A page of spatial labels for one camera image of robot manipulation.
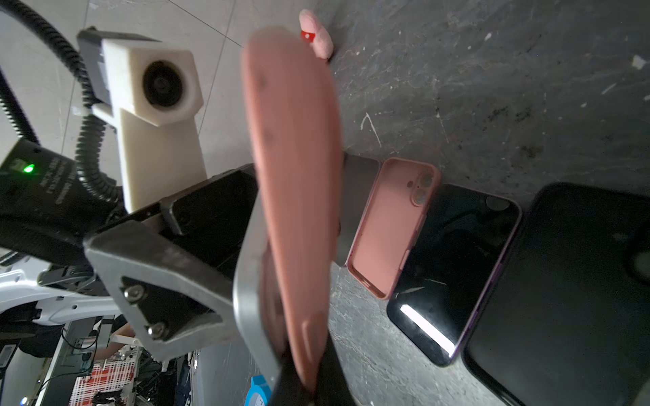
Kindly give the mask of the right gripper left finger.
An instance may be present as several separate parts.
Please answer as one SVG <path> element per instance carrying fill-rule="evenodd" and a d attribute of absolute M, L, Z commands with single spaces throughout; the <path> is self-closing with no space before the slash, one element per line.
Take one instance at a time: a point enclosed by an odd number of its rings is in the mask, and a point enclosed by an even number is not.
<path fill-rule="evenodd" d="M 274 387 L 269 406 L 308 406 L 311 394 L 303 387 L 291 351 L 283 355 L 279 378 Z"/>

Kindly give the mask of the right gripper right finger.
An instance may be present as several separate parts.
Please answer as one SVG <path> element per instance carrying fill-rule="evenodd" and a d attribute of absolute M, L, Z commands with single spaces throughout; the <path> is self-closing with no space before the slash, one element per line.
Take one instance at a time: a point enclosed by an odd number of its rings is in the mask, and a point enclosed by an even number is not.
<path fill-rule="evenodd" d="M 331 336 L 323 353 L 318 371 L 317 405 L 355 406 L 340 359 Z"/>

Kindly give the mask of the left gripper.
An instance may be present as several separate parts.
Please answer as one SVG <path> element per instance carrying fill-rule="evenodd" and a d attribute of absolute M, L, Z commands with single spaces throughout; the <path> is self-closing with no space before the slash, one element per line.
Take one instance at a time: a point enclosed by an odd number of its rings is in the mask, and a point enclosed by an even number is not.
<path fill-rule="evenodd" d="M 232 280 L 257 192 L 245 164 L 85 238 L 86 258 L 155 360 L 238 338 Z"/>

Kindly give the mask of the long black phone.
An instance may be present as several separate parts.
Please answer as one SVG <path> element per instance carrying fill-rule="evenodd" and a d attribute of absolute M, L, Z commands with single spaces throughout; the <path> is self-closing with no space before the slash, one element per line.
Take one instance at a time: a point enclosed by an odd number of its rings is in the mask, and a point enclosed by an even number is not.
<path fill-rule="evenodd" d="M 459 353 L 521 217 L 514 201 L 453 184 L 433 196 L 386 311 L 436 366 Z"/>

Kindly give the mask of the pink phone case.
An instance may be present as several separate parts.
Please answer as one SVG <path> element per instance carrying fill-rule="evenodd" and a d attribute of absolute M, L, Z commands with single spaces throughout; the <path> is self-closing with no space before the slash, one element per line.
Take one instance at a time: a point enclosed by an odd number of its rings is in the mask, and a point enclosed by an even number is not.
<path fill-rule="evenodd" d="M 382 165 L 347 260 L 350 274 L 378 299 L 392 294 L 441 182 L 429 163 L 393 157 Z"/>
<path fill-rule="evenodd" d="M 280 26 L 250 37 L 241 72 L 291 355 L 303 387 L 314 393 L 340 221 L 339 102 L 328 64 Z"/>

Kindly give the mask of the phone with pink edge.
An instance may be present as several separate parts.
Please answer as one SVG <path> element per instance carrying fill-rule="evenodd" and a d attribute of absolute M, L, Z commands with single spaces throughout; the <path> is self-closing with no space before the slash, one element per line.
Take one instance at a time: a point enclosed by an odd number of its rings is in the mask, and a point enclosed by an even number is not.
<path fill-rule="evenodd" d="M 252 208 L 235 268 L 233 301 L 240 336 L 269 387 L 275 388 L 288 338 L 261 196 Z"/>

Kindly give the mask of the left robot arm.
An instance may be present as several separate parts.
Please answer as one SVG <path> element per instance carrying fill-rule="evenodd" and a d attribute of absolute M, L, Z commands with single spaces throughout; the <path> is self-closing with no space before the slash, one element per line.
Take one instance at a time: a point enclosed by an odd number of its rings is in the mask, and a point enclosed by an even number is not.
<path fill-rule="evenodd" d="M 256 196 L 248 164 L 128 214 L 91 196 L 71 160 L 19 140 L 1 167 L 1 245 L 90 268 L 143 346 L 170 360 L 238 339 L 235 265 Z"/>

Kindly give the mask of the pink pig plush toy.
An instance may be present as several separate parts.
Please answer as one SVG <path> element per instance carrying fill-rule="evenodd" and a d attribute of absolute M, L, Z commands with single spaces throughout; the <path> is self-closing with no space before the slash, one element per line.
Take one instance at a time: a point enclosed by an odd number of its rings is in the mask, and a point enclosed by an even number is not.
<path fill-rule="evenodd" d="M 318 59 L 328 61 L 333 56 L 334 46 L 331 35 L 318 17 L 309 9 L 299 14 L 301 38 L 308 43 Z"/>

